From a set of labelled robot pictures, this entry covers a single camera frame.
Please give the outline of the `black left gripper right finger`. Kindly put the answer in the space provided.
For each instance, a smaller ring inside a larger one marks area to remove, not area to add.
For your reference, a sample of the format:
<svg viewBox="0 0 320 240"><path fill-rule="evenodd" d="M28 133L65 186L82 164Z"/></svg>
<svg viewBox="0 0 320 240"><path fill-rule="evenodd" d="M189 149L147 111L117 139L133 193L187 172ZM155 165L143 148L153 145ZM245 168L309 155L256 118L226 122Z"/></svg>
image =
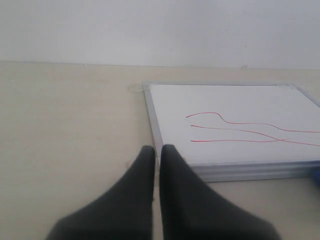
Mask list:
<svg viewBox="0 0 320 240"><path fill-rule="evenodd" d="M268 221L210 188L174 145L161 150L159 198L165 240L279 240Z"/></svg>

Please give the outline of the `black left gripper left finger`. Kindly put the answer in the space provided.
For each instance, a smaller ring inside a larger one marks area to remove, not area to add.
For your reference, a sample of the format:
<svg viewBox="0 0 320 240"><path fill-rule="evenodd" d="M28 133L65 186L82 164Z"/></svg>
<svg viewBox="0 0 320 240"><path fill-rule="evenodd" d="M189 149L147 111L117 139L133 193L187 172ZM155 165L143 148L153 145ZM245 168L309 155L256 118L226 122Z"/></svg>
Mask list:
<svg viewBox="0 0 320 240"><path fill-rule="evenodd" d="M131 167L107 192L60 219L48 240L151 240L155 150L143 146Z"/></svg>

